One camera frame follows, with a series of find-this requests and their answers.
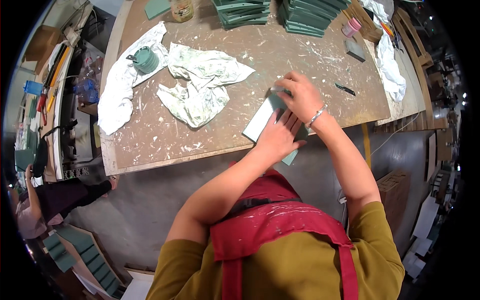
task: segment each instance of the foot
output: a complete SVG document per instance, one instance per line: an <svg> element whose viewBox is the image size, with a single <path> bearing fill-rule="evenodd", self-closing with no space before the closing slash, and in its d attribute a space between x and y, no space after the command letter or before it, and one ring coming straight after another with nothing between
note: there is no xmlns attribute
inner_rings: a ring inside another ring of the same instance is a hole
<svg viewBox="0 0 480 300"><path fill-rule="evenodd" d="M120 176L119 175L112 175L109 177L109 181L110 183L112 184L112 190L116 189L117 186L118 186L118 183L119 183L119 178Z"/></svg>

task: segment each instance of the sanding block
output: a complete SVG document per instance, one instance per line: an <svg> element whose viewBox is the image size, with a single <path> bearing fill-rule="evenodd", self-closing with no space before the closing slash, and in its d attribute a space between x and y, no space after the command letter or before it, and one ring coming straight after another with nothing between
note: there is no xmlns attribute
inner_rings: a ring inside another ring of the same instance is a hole
<svg viewBox="0 0 480 300"><path fill-rule="evenodd" d="M345 52L351 57L354 57L361 62L365 61L365 53L363 53L362 47L360 47L357 43L353 41L345 41Z"/></svg>

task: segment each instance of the apron strap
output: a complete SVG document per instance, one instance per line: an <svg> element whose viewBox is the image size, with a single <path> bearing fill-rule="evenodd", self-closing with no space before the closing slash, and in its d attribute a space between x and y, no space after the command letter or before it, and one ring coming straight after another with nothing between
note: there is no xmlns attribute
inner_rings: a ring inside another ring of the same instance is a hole
<svg viewBox="0 0 480 300"><path fill-rule="evenodd" d="M352 253L349 247L339 246L340 271L342 275L343 299L357 300L359 298L359 286L357 272L353 264Z"/></svg>
<svg viewBox="0 0 480 300"><path fill-rule="evenodd" d="M242 259L222 262L222 299L242 299Z"/></svg>

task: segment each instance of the stack of green foam pieces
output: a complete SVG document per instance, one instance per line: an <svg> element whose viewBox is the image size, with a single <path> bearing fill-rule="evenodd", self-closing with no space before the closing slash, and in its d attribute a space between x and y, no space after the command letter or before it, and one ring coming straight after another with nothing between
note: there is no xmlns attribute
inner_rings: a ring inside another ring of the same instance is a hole
<svg viewBox="0 0 480 300"><path fill-rule="evenodd" d="M325 29L351 0L283 0L278 14L289 33L323 37Z"/></svg>
<svg viewBox="0 0 480 300"><path fill-rule="evenodd" d="M270 0L212 0L224 29L266 24Z"/></svg>

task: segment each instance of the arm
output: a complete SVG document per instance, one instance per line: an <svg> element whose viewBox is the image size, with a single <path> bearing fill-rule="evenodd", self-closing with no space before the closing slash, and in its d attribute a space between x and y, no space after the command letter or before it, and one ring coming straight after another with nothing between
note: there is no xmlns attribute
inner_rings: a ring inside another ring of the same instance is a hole
<svg viewBox="0 0 480 300"><path fill-rule="evenodd" d="M185 239L206 244L209 226L227 215L248 186L306 143L293 142L301 121L287 109L275 123L278 113L279 110L270 117L255 148L188 198L175 216L166 241Z"/></svg>
<svg viewBox="0 0 480 300"><path fill-rule="evenodd" d="M292 93L293 98L284 92L277 94L304 123L324 105L318 89L302 74L289 72L275 84ZM315 120L312 129L330 152L338 182L347 198L351 223L367 203L381 201L375 178L358 149L327 111Z"/></svg>
<svg viewBox="0 0 480 300"><path fill-rule="evenodd" d="M27 184L28 199L30 200L30 209L32 211L32 217L35 221L42 217L42 211L40 209L40 201L38 195L35 192L35 188L32 185L32 164L27 166L25 171L25 181Z"/></svg>

